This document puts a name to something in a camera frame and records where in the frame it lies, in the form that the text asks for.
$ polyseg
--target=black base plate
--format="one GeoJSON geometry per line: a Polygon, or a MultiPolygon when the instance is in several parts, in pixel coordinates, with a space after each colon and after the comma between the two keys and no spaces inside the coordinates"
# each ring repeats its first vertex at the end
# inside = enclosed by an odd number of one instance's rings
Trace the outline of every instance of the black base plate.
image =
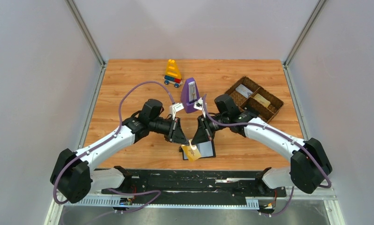
{"type": "MultiPolygon", "coordinates": [[[[260,171],[197,171],[197,170],[134,170],[131,185],[137,192],[161,190],[156,204],[196,204],[196,205],[245,205],[245,197],[274,197],[274,190],[261,195],[255,180],[239,180],[234,183],[216,183],[227,178],[254,178],[260,171]]],[[[115,189],[132,193],[131,187],[115,189]]],[[[103,194],[113,194],[103,190],[103,194]]],[[[134,203],[146,203],[155,194],[137,196],[134,203]]],[[[286,197],[285,189],[277,189],[278,197],[286,197]]]]}

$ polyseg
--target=wicker basket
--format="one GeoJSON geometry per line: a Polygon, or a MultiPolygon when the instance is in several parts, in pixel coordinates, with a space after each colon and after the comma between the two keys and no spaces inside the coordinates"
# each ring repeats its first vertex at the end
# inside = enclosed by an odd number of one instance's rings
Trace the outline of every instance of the wicker basket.
{"type": "Polygon", "coordinates": [[[259,117],[269,123],[279,112],[281,107],[284,105],[284,102],[281,101],[279,98],[275,97],[273,94],[266,91],[263,87],[252,81],[249,77],[243,76],[239,79],[229,90],[225,92],[226,94],[230,95],[231,98],[234,100],[235,104],[240,107],[241,110],[248,109],[247,106],[252,107],[259,113],[259,117]],[[236,91],[236,88],[240,85],[244,85],[252,94],[250,97],[245,97],[236,91]],[[256,99],[253,97],[256,94],[260,94],[265,99],[270,101],[270,105],[266,108],[262,104],[260,104],[256,99]]]}

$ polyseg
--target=cable tie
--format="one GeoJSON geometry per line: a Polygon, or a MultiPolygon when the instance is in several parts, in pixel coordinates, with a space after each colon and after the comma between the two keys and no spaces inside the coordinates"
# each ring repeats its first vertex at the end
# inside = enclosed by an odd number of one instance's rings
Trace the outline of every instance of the cable tie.
{"type": "Polygon", "coordinates": [[[264,125],[263,125],[263,130],[265,130],[265,129],[266,129],[266,127],[268,127],[268,126],[269,126],[269,124],[268,124],[268,123],[264,124],[264,125]]]}
{"type": "Polygon", "coordinates": [[[295,142],[297,141],[298,139],[295,137],[295,138],[293,138],[292,139],[292,141],[291,141],[291,145],[294,145],[295,144],[295,142]]]}

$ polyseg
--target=white panel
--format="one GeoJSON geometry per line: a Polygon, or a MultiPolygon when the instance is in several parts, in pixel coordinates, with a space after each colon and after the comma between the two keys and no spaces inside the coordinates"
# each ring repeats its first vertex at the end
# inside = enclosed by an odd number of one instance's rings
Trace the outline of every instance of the white panel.
{"type": "Polygon", "coordinates": [[[282,59],[317,0],[76,0],[105,59],[282,59]]]}
{"type": "Polygon", "coordinates": [[[99,69],[65,1],[0,1],[0,224],[43,224],[99,69]]]}
{"type": "Polygon", "coordinates": [[[347,224],[374,224],[374,1],[328,1],[290,68],[347,224]]]}

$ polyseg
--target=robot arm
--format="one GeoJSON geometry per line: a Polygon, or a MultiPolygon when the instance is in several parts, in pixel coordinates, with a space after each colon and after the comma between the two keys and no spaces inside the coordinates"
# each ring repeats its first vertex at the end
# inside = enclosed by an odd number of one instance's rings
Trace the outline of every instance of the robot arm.
{"type": "Polygon", "coordinates": [[[58,184],[58,190],[71,202],[76,203],[83,199],[89,192],[95,192],[106,188],[118,188],[121,186],[127,171],[120,166],[107,170],[95,170],[103,161],[142,138],[150,131],[163,134],[166,141],[186,144],[186,139],[180,127],[180,119],[172,115],[162,118],[162,103],[155,99],[148,100],[141,111],[134,113],[130,118],[122,122],[121,130],[118,128],[97,142],[72,152],[63,150],[57,159],[51,175],[51,183],[54,184],[57,175],[67,163],[88,151],[87,155],[75,161],[62,175],[58,184]]]}
{"type": "MultiPolygon", "coordinates": [[[[241,112],[233,99],[227,94],[217,97],[215,104],[219,113],[211,116],[212,119],[222,124],[245,123],[245,125],[241,124],[229,128],[234,133],[265,144],[291,163],[290,167],[281,169],[267,168],[259,173],[259,176],[256,178],[262,184],[262,187],[259,187],[259,189],[262,189],[263,192],[268,188],[275,189],[283,186],[296,186],[305,193],[311,194],[324,180],[319,169],[299,146],[303,146],[313,155],[327,175],[332,172],[332,166],[318,140],[311,138],[306,141],[288,135],[261,120],[258,117],[259,113],[255,112],[254,109],[241,112]],[[248,125],[246,123],[254,123],[260,126],[248,125]],[[292,141],[286,140],[280,134],[287,136],[292,141]]],[[[198,144],[211,141],[215,136],[215,132],[224,128],[226,126],[212,122],[204,113],[204,115],[198,117],[198,129],[191,143],[198,144]]]]}

